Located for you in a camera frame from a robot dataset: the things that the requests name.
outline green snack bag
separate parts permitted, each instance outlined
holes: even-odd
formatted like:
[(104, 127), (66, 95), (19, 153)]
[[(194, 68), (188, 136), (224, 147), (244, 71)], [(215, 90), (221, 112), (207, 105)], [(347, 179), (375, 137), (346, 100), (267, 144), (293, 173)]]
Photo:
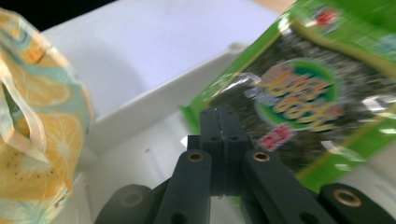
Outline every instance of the green snack bag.
[(298, 1), (182, 112), (234, 111), (312, 190), (396, 134), (396, 1)]

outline plastic package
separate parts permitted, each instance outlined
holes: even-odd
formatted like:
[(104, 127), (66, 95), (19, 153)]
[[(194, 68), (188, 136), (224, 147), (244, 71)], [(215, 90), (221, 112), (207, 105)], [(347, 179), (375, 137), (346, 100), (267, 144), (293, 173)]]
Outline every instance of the plastic package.
[(0, 8), (0, 223), (50, 223), (66, 205), (92, 120), (75, 72)]
[(190, 126), (223, 106), (310, 189), (350, 172), (396, 140), (391, 2), (298, 1), (182, 107)]

